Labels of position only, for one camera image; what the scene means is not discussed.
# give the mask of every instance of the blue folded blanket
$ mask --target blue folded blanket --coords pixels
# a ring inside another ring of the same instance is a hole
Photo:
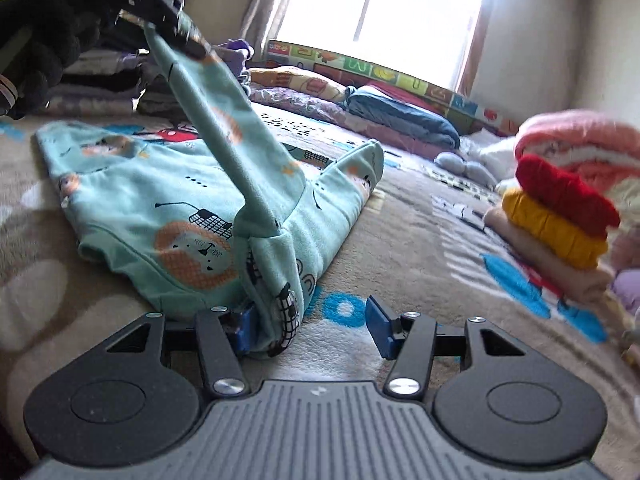
[[[343,107],[350,114],[384,124],[397,132],[441,148],[459,148],[460,137],[444,117],[415,105],[401,103],[373,86],[347,88]]]

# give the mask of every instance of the beige folded garment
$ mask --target beige folded garment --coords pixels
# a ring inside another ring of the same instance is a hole
[[[570,300],[589,308],[601,310],[604,293],[613,280],[613,272],[606,267],[579,270],[558,258],[542,242],[536,240],[511,222],[500,207],[484,215],[484,224],[504,238],[540,275],[558,286]]]

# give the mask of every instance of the yellow folded garment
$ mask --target yellow folded garment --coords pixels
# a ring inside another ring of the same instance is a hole
[[[607,252],[606,240],[590,237],[519,188],[505,192],[502,209],[513,224],[536,237],[576,269],[594,269],[598,266],[598,257]]]

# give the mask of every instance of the metal screw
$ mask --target metal screw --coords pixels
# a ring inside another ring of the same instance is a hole
[[[220,395],[233,396],[244,391],[244,383],[235,378],[218,379],[213,383],[213,389]]]
[[[396,395],[412,395],[420,389],[420,384],[409,377],[398,377],[389,383],[389,390]]]

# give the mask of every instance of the wooden trim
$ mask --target wooden trim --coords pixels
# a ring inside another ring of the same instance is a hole
[[[469,97],[469,94],[471,94],[471,89],[476,79],[482,49],[484,48],[484,38],[486,37],[486,30],[489,27],[489,19],[493,8],[494,0],[482,0],[473,36],[466,48],[462,70],[456,83],[456,92],[465,97]]]

